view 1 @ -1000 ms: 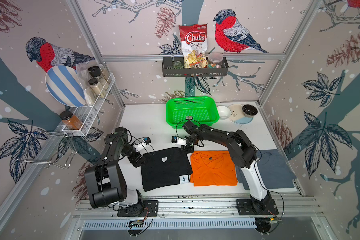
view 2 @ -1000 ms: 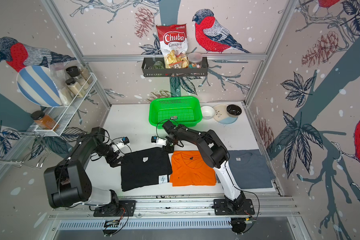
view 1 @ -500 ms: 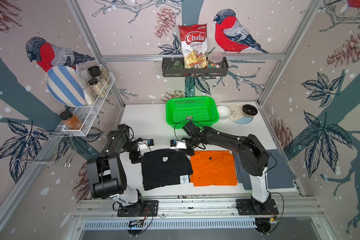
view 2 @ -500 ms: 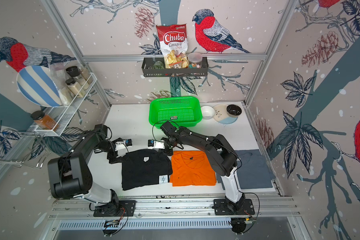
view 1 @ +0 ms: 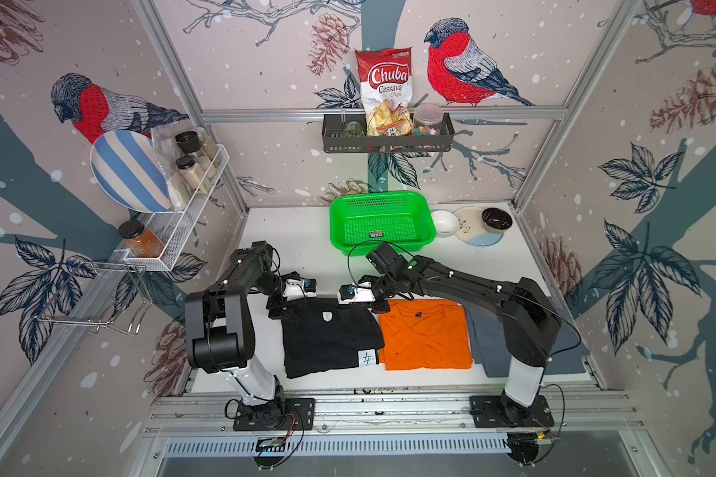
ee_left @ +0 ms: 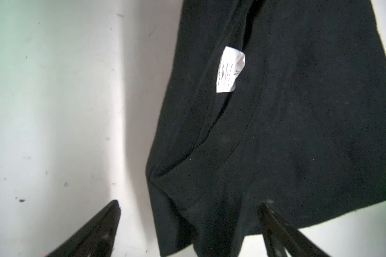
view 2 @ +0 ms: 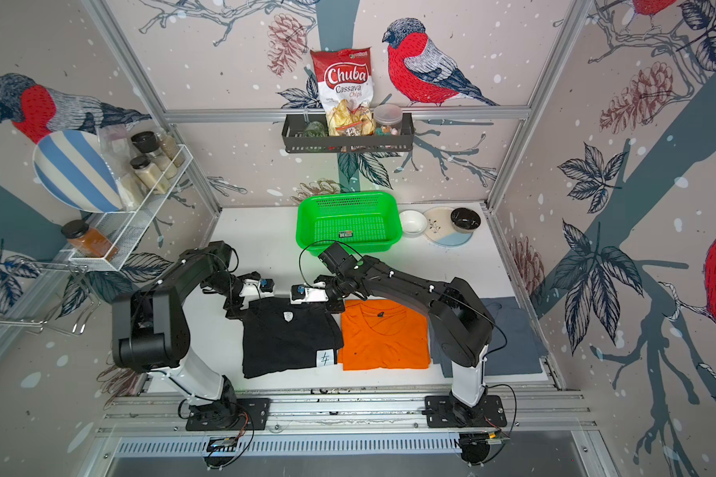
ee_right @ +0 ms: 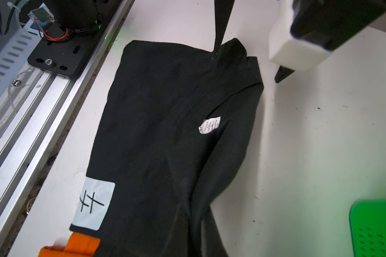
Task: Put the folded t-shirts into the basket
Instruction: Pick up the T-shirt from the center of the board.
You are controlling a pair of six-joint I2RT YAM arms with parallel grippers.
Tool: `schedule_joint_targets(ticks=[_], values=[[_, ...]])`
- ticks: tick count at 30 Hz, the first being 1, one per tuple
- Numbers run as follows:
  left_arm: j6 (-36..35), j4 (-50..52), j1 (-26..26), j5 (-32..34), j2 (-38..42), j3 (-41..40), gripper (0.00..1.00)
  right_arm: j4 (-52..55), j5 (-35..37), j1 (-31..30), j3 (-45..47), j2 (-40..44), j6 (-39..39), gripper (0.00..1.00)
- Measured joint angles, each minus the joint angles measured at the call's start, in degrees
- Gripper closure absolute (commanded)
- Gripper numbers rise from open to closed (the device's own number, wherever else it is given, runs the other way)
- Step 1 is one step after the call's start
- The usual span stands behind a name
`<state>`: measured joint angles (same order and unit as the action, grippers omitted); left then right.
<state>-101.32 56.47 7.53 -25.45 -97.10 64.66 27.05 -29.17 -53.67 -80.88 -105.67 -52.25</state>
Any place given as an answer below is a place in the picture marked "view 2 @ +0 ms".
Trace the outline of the orange t-shirt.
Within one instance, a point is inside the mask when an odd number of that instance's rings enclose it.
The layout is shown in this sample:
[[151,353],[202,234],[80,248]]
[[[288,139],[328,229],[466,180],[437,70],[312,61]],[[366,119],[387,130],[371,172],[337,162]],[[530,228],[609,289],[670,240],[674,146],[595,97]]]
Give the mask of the orange t-shirt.
[[345,371],[425,370],[431,364],[426,316],[391,300],[348,300],[340,315]]

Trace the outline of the black t-shirt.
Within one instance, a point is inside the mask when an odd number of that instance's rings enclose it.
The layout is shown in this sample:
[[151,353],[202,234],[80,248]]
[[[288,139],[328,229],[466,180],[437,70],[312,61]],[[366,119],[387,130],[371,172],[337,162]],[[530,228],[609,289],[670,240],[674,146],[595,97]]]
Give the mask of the black t-shirt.
[[321,303],[294,305],[288,298],[258,299],[243,318],[246,379],[290,370],[332,366],[344,346],[336,320]]

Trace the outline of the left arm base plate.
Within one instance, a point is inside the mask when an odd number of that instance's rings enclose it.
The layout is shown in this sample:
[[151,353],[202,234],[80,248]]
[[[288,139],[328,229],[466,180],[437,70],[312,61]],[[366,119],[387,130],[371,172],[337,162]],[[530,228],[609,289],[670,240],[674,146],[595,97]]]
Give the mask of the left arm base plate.
[[209,405],[191,405],[187,431],[264,430],[272,400],[264,397],[238,399],[236,403],[214,401]]

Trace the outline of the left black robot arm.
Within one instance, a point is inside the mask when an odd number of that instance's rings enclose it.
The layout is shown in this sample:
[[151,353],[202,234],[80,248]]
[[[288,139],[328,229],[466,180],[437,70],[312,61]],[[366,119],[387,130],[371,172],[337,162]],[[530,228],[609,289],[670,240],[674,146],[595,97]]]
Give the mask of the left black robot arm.
[[230,380],[213,371],[191,348],[183,310],[197,288],[224,298],[223,310],[237,318],[245,301],[274,292],[274,280],[230,269],[236,250],[218,240],[183,252],[153,284],[113,300],[111,355],[117,367],[161,378],[183,395],[194,417],[242,413]]

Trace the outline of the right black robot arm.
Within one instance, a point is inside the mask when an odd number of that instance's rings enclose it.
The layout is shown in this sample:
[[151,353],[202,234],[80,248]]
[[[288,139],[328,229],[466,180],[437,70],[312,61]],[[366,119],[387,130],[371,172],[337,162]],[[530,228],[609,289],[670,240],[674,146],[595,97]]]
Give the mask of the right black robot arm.
[[318,259],[328,274],[292,286],[290,302],[324,303],[335,311],[351,295],[384,298],[425,316],[451,361],[451,395],[459,405],[477,407],[486,394],[485,363],[496,324],[471,285],[459,277],[445,282],[408,274],[337,240],[326,246]]

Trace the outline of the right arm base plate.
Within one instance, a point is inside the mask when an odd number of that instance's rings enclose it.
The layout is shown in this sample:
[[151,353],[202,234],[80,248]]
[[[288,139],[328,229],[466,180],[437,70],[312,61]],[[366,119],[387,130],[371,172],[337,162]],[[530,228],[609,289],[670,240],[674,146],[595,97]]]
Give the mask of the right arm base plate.
[[425,397],[424,405],[423,415],[430,429],[507,426],[499,396],[483,396],[474,407],[468,407],[452,395],[433,395]]

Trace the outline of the grey t-shirt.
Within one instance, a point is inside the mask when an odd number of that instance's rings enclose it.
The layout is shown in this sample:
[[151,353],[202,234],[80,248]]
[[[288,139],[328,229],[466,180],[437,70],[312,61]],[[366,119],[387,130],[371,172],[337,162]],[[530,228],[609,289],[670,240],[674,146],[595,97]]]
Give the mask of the grey t-shirt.
[[529,315],[511,297],[481,300],[495,320],[502,335],[495,330],[489,351],[494,350],[485,363],[487,383],[545,382],[543,358],[547,350],[531,325]]

